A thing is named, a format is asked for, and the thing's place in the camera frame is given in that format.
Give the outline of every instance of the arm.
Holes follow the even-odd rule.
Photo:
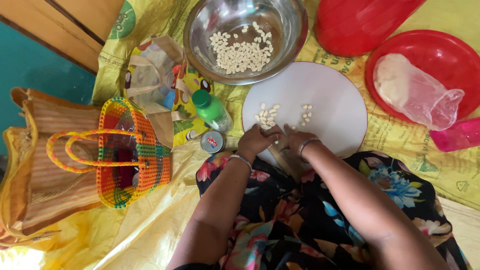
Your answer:
[[[298,150],[304,141],[316,137],[287,129],[292,149]],[[405,213],[380,188],[321,142],[307,144],[302,157],[323,179],[345,217],[365,239],[377,268],[448,269],[437,250]]]
[[[239,141],[237,155],[253,164],[255,156],[276,140],[254,125]],[[250,168],[232,158],[208,187],[193,211],[167,270],[189,263],[215,264],[227,249],[228,235],[245,193]]]

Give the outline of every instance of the green bottle cap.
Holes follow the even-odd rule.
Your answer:
[[[192,102],[195,107],[199,109],[206,109],[212,103],[212,97],[207,91],[199,89],[192,95]]]

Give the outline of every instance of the bangle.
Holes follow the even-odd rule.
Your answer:
[[[233,154],[228,158],[227,161],[229,161],[231,158],[238,158],[238,159],[243,160],[248,165],[248,167],[250,168],[250,173],[252,173],[252,171],[253,171],[252,166],[250,165],[250,162],[248,162],[244,157]]]
[[[299,157],[301,159],[301,161],[305,162],[305,163],[308,163],[308,161],[304,160],[302,157],[301,157],[301,152],[303,151],[303,148],[311,143],[311,142],[320,142],[320,139],[319,138],[310,138],[308,140],[306,140],[301,146],[300,146],[300,149],[299,149]]]

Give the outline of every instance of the white round board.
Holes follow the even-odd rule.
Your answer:
[[[276,110],[275,123],[294,125],[297,131],[316,134],[332,152],[347,157],[357,152],[367,131],[367,109],[360,92],[343,74],[325,65],[293,62],[276,76],[256,83],[245,98],[242,110],[243,129],[257,122],[262,109]],[[303,109],[303,105],[312,109]],[[310,122],[301,126],[303,113],[311,112]],[[258,155],[278,166],[268,150]]]

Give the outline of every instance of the steel bowl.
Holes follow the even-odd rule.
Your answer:
[[[216,65],[210,37],[213,33],[231,35],[234,42],[253,42],[258,33],[253,22],[265,33],[271,32],[274,51],[261,71],[227,74]],[[242,33],[244,25],[249,26]],[[190,64],[202,75],[227,85],[246,85],[279,73],[300,52],[308,32],[307,12],[301,0],[200,0],[190,12],[183,32],[183,45]]]

